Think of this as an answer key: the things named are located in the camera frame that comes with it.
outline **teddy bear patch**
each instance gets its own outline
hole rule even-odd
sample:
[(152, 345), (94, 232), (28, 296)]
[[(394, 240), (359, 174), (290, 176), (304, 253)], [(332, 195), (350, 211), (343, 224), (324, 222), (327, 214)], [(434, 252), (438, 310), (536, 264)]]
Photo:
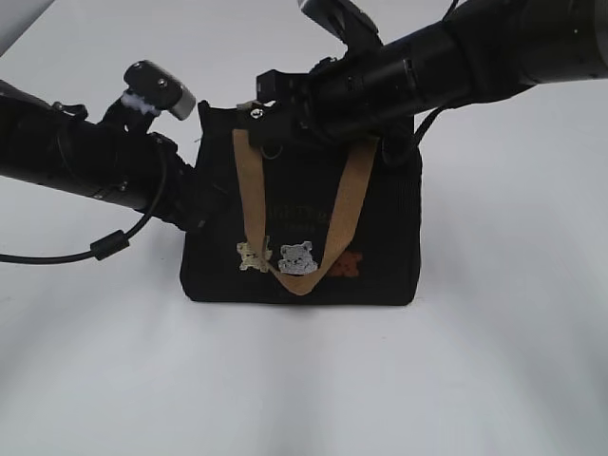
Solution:
[(284, 245), (281, 247), (283, 259), (278, 261), (278, 269), (283, 274), (305, 276), (319, 269), (313, 259), (313, 243), (306, 241), (301, 245)]
[(327, 272), (327, 277), (359, 277), (358, 265), (362, 260), (362, 254), (346, 251)]
[[(266, 237), (266, 241), (264, 242), (264, 255), (266, 256), (266, 261), (273, 257), (273, 251), (268, 250), (269, 242), (270, 238)], [(268, 263), (266, 261), (262, 261), (259, 256), (256, 255), (256, 252), (254, 252), (254, 249), (251, 248), (249, 242), (241, 242), (240, 244), (237, 244), (237, 252), (240, 254), (241, 258), (239, 268), (241, 271), (247, 271), (249, 268), (253, 268), (264, 274), (268, 273)]]

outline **black cable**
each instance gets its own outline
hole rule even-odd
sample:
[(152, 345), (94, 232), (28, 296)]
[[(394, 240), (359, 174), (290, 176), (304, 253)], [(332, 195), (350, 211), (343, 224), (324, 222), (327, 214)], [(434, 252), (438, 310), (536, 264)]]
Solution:
[(100, 239), (97, 242), (93, 242), (91, 244), (91, 249), (88, 252), (83, 252), (81, 254), (49, 257), (0, 255), (0, 263), (54, 265), (76, 263), (78, 261), (84, 261), (86, 259), (91, 258), (97, 258), (101, 260), (120, 252), (125, 247), (128, 247), (128, 241), (134, 236), (136, 236), (147, 224), (147, 222), (150, 221), (152, 217), (154, 217), (154, 212), (156, 211), (161, 201), (162, 194), (164, 193), (164, 187), (167, 182), (167, 160), (164, 156), (164, 151), (161, 147), (161, 140), (157, 140), (156, 149), (159, 154), (159, 160), (161, 162), (162, 168), (161, 183), (159, 184), (159, 189), (143, 217), (140, 218), (140, 220), (133, 226), (133, 228), (126, 232), (126, 234), (122, 231), (119, 231), (108, 237), (104, 237), (103, 239)]
[(430, 130), (432, 125), (435, 123), (435, 121), (437, 120), (439, 115), (442, 112), (444, 112), (445, 110), (451, 109), (451, 106), (452, 106), (452, 104), (444, 104), (443, 106), (440, 106), (440, 107), (434, 109), (430, 114), (428, 114), (425, 117), (425, 119), (422, 121), (422, 123), (420, 124), (420, 126), (418, 127), (416, 132), (414, 133), (414, 136), (412, 136), (411, 142), (409, 143), (408, 150), (413, 150), (420, 145), (420, 143), (422, 142), (422, 139), (428, 133), (428, 131)]
[(456, 10), (456, 7), (458, 6), (458, 4), (460, 3), (460, 0), (452, 0), (452, 4), (449, 6), (449, 8), (447, 9), (447, 13), (444, 16), (444, 20), (447, 19), (447, 17), (454, 12), (454, 10)]

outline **black bag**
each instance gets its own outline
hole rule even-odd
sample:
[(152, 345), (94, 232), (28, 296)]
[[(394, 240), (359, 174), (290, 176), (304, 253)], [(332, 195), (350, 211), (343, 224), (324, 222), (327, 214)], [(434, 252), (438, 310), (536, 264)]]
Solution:
[[(200, 234), (186, 236), (180, 279), (191, 299), (309, 305), (411, 302), (420, 274), (422, 159), (417, 150), (396, 168), (376, 154), (350, 247), (311, 293), (298, 296), (248, 248), (233, 147), (233, 131), (243, 128), (244, 114), (206, 102), (199, 105), (199, 114), (203, 138), (195, 185), (213, 183), (227, 192), (230, 204)], [(263, 161), (267, 259), (274, 268), (299, 274), (321, 264), (347, 156), (340, 150), (292, 148)]]

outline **tan strap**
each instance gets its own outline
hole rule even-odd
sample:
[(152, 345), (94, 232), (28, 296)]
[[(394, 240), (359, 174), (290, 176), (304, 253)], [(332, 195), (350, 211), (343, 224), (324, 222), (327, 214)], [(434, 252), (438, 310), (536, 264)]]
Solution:
[[(266, 192), (262, 155), (249, 145), (247, 130), (234, 130), (233, 140), (245, 236), (258, 258), (267, 263), (263, 255), (266, 248)], [(283, 287), (294, 295), (310, 293), (351, 244), (368, 191), (376, 148), (376, 139), (365, 139), (356, 143), (349, 153), (319, 269), (308, 275), (294, 276), (282, 274), (268, 264)]]

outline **white surface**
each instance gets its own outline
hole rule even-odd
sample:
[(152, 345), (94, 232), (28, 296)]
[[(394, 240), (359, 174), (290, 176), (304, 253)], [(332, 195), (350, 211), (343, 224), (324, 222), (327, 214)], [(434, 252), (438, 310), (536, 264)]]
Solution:
[[(447, 0), (360, 0), (388, 41)], [(0, 75), (93, 119), (148, 58), (200, 98), (342, 47), (290, 0), (59, 0)], [(0, 454), (605, 455), (605, 82), (447, 113), (424, 144), (424, 271), (405, 309), (195, 304), (182, 235), (0, 266)], [(198, 121), (157, 129), (196, 156)], [(137, 217), (0, 180), (0, 249), (67, 254)]]
[(3, 0), (0, 3), (0, 55), (53, 0)]

